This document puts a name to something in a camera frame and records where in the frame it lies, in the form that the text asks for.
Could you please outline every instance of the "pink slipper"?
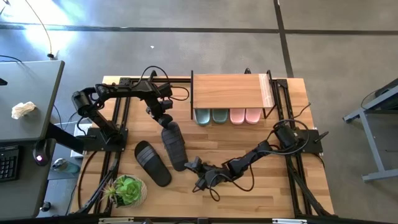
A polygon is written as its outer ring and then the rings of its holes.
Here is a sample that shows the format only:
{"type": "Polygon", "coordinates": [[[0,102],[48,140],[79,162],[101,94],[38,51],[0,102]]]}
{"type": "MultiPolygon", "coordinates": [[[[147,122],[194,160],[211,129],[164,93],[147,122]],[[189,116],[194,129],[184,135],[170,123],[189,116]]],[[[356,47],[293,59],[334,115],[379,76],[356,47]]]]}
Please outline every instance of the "pink slipper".
{"type": "Polygon", "coordinates": [[[257,124],[261,117],[262,108],[246,109],[246,122],[249,124],[257,124]]]}
{"type": "Polygon", "coordinates": [[[233,124],[243,124],[244,121],[244,110],[241,108],[229,109],[229,119],[233,124]]]}

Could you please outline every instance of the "green slipper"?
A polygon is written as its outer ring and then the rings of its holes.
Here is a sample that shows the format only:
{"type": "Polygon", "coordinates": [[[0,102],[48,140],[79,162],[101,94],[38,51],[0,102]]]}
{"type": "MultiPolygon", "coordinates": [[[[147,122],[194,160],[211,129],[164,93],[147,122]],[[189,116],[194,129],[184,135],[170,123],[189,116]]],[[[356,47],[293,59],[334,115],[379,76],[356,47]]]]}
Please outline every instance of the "green slipper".
{"type": "Polygon", "coordinates": [[[210,123],[210,109],[194,109],[193,117],[198,125],[206,126],[210,123]]]}
{"type": "Polygon", "coordinates": [[[213,121],[217,124],[224,124],[228,119],[228,109],[212,109],[213,121]]]}

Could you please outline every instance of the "slipper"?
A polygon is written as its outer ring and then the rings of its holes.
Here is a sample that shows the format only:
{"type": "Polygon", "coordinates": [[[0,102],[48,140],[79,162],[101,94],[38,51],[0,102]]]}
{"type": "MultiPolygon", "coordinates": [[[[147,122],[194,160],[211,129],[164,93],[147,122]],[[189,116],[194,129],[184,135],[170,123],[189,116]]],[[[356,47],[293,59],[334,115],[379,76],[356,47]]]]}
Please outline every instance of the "slipper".
{"type": "Polygon", "coordinates": [[[134,150],[134,155],[137,162],[157,185],[165,187],[172,181],[169,170],[149,142],[139,142],[134,150]]]}
{"type": "Polygon", "coordinates": [[[176,122],[170,122],[168,128],[162,130],[162,140],[173,168],[177,171],[185,170],[184,164],[188,162],[188,157],[185,152],[184,138],[176,122]]]}
{"type": "Polygon", "coordinates": [[[257,124],[261,117],[262,108],[247,108],[245,120],[249,124],[257,124]]]}
{"type": "Polygon", "coordinates": [[[212,109],[213,121],[217,124],[224,124],[228,119],[228,109],[212,109]]]}
{"type": "Polygon", "coordinates": [[[210,109],[194,109],[193,117],[200,126],[210,123],[210,109]]]}
{"type": "Polygon", "coordinates": [[[229,119],[233,124],[243,124],[245,109],[233,108],[229,109],[229,119]]]}

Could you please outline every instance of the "succulent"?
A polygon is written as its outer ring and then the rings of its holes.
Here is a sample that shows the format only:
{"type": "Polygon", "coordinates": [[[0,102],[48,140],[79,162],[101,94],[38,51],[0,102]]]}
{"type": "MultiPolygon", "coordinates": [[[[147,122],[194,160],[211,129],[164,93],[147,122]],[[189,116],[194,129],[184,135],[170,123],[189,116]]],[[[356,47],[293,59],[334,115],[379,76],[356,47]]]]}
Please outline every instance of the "succulent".
{"type": "Polygon", "coordinates": [[[104,196],[109,197],[116,205],[129,205],[141,198],[141,186],[140,181],[124,175],[118,178],[114,185],[108,186],[104,196]]]}

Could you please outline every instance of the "keyboard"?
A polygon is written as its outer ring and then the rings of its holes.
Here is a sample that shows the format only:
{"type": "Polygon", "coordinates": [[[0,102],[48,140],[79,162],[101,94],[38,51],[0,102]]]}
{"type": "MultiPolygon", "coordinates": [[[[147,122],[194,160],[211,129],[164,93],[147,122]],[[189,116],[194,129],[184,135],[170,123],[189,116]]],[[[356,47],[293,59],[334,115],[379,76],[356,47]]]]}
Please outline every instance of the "keyboard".
{"type": "Polygon", "coordinates": [[[0,182],[18,178],[19,146],[0,147],[0,182]]]}

